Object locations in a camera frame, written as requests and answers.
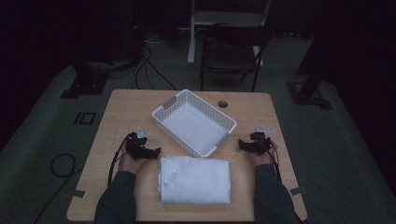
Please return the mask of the person's left hand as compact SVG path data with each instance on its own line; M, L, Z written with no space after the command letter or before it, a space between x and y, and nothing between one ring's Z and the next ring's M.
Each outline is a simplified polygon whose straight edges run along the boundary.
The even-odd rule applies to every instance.
M125 147L121 149L122 156L120 157L119 170L129 172L137 175L139 171L148 162L147 159L140 159L135 161L126 151Z

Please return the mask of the black stand base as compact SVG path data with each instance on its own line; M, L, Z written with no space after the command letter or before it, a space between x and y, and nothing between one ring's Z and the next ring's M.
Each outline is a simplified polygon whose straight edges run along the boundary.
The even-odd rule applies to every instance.
M316 105L322 110L332 110L330 102L323 97L318 88L319 83L326 77L329 68L326 52L321 46L322 24L328 18L333 0L327 1L314 39L297 70L298 76L307 76L307 79L305 82L287 82L290 96L296 105Z
M77 99L80 95L101 95L106 85L109 73L89 66L87 63L73 63L76 76L62 99Z

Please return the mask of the white cloth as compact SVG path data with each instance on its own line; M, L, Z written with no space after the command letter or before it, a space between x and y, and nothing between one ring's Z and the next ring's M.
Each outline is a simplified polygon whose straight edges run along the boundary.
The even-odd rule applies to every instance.
M217 159L168 156L158 174L163 203L228 204L231 202L230 163Z

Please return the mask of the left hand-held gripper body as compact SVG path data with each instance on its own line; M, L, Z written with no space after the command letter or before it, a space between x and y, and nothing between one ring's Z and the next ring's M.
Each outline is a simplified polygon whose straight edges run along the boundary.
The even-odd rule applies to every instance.
M145 148L148 137L149 133L140 128L127 135L125 149L135 161L143 159L142 156L145 153L150 153L148 149Z

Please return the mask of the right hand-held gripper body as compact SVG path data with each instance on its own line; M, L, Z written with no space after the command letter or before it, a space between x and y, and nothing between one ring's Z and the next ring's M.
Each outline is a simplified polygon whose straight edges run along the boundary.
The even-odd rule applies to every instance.
M266 133L273 133L274 130L266 127L253 128L249 135L251 142L249 143L249 151L261 155L267 152L273 145L271 138Z

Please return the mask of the white perforated plastic basket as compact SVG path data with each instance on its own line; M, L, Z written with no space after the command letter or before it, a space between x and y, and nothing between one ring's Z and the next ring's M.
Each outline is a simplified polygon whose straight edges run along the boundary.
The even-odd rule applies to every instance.
M237 127L234 119L189 90L157 107L152 117L160 130L198 158L208 158Z

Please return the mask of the person's right hand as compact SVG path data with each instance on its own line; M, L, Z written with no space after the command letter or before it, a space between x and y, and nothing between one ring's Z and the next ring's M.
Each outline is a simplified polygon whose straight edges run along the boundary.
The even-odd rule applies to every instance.
M277 145L275 142L271 142L270 146L270 149L261 155L257 155L255 153L250 155L250 158L252 159L252 162L255 166L276 163L274 154L277 150Z

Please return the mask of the black folding chair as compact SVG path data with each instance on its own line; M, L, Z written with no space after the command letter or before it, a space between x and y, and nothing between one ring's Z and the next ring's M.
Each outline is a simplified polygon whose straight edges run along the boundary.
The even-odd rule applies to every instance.
M265 25L214 23L205 28L200 64L200 90L204 89L205 73L254 74L251 92L255 91L261 69L262 54L272 39Z

